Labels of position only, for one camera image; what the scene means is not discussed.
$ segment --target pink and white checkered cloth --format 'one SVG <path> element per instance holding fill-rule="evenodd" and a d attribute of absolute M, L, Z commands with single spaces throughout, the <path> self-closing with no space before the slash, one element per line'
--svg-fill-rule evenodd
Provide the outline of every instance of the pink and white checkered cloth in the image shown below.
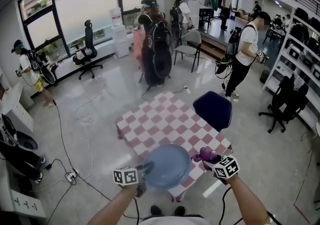
<path fill-rule="evenodd" d="M 232 152 L 230 142 L 221 133 L 169 91 L 127 112 L 115 123 L 119 137 L 125 139 L 143 160 L 158 146 L 171 143 L 182 146 L 190 157 L 202 147 L 220 154 Z M 202 162 L 191 161 L 186 180 L 168 190 L 171 200 L 181 202 L 186 190 L 204 172 Z"/>

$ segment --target sneaker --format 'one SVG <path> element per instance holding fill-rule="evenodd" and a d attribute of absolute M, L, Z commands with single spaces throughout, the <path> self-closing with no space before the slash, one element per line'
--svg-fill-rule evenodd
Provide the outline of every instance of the sneaker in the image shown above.
<path fill-rule="evenodd" d="M 161 216 L 161 215 L 163 215 L 161 209 L 156 205 L 151 206 L 150 212 L 151 212 L 152 216 Z"/>
<path fill-rule="evenodd" d="M 237 94 L 236 92 L 231 93 L 231 97 L 238 99 L 239 98 L 239 94 Z"/>
<path fill-rule="evenodd" d="M 41 180 L 42 180 L 43 177 L 44 177 L 43 173 L 40 172 L 39 179 L 35 179 L 34 182 L 35 182 L 36 184 L 39 184 L 39 183 L 41 182 Z"/>
<path fill-rule="evenodd" d="M 184 208 L 183 206 L 178 206 L 175 210 L 174 210 L 174 216 L 184 216 L 186 214 L 186 208 Z"/>
<path fill-rule="evenodd" d="M 44 157 L 42 157 L 41 161 L 40 161 L 40 164 L 44 164 L 45 162 L 47 162 L 47 160 Z"/>

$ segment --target blue bowl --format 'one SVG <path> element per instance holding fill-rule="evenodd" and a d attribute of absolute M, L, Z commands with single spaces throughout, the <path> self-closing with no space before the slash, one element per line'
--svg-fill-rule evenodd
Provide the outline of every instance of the blue bowl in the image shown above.
<path fill-rule="evenodd" d="M 181 146 L 168 144 L 154 149 L 144 165 L 152 162 L 153 169 L 145 175 L 148 185 L 158 189 L 171 189 L 180 185 L 189 175 L 191 159 Z"/>

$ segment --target shorts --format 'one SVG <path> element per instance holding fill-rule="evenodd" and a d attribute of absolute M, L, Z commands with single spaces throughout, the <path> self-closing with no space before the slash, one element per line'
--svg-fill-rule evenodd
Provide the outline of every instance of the shorts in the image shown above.
<path fill-rule="evenodd" d="M 34 84 L 35 85 L 35 88 L 36 90 L 41 93 L 44 89 L 45 89 L 45 86 L 44 86 L 44 79 L 42 76 L 39 77 L 39 80 Z"/>

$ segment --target floor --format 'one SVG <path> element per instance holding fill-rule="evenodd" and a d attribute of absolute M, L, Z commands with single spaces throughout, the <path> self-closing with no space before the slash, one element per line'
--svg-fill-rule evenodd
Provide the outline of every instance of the floor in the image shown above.
<path fill-rule="evenodd" d="M 207 91 L 223 94 L 222 81 L 214 74 L 215 64 L 201 59 L 197 70 L 191 73 L 192 62 L 193 59 L 188 57 L 177 59 L 171 72 L 172 79 L 168 79 L 164 87 L 154 88 L 144 97 L 151 100 L 162 91 L 180 91 L 182 84 L 188 86 L 190 94 L 184 90 L 176 95 L 189 106 Z M 124 164 L 133 166 L 136 163 L 132 149 L 118 139 L 115 120 L 144 102 L 142 94 L 147 85 L 144 80 L 142 84 L 138 83 L 141 73 L 132 54 L 122 59 L 111 57 L 101 64 L 103 69 L 94 71 L 95 79 L 86 74 L 79 81 L 79 75 L 75 74 L 60 82 L 57 87 L 50 88 L 50 92 L 57 101 L 65 148 L 72 165 L 79 170 L 80 176 L 87 177 L 91 173 L 93 158 L 93 172 L 87 181 L 107 197 L 113 198 L 120 188 L 113 183 L 112 169 Z M 307 224 L 293 203 L 307 170 L 312 137 L 307 134 L 301 142 L 301 136 L 308 128 L 299 118 L 287 125 L 285 133 L 280 132 L 279 126 L 271 134 L 267 133 L 271 120 L 265 116 L 259 117 L 258 112 L 267 111 L 272 95 L 262 91 L 259 81 L 261 69 L 258 64 L 254 64 L 245 81 L 238 87 L 240 98 L 237 101 L 232 100 L 231 125 L 222 133 L 232 144 L 234 156 L 240 165 L 240 177 L 266 208 L 284 225 Z M 85 123 L 73 116 L 74 111 L 81 105 L 84 106 L 77 110 L 75 116 L 81 119 L 91 117 L 92 122 Z M 29 113 L 35 122 L 34 138 L 39 145 L 37 153 L 45 156 L 49 162 L 54 158 L 61 159 L 67 170 L 70 170 L 56 108 L 43 107 L 41 97 L 38 96 Z M 317 149 L 318 142 L 315 143 L 314 148 Z M 319 178 L 316 162 L 317 155 L 314 154 L 297 201 L 298 208 L 311 223 L 319 216 L 313 206 Z M 50 216 L 70 184 L 61 181 L 46 188 L 64 180 L 65 172 L 59 162 L 55 162 L 51 170 L 44 170 L 43 174 L 42 182 L 35 185 L 34 190 L 45 188 L 35 194 L 41 199 L 46 214 Z M 219 223 L 222 196 L 228 188 L 221 185 L 208 198 L 204 198 L 203 193 L 215 181 L 211 173 L 206 173 L 187 191 L 182 202 L 188 214 L 200 214 L 213 225 Z M 225 202 L 223 224 L 231 225 L 241 217 L 231 191 Z M 49 224 L 85 225 L 107 203 L 108 200 L 97 191 L 78 180 L 76 186 L 69 190 L 59 204 Z M 178 206 L 171 203 L 163 191 L 148 189 L 142 198 L 138 199 L 141 217 L 149 215 L 152 204 L 161 207 L 166 215 L 170 215 Z M 125 214 L 136 217 L 133 202 Z M 134 225 L 136 220 L 122 217 L 119 224 Z"/>

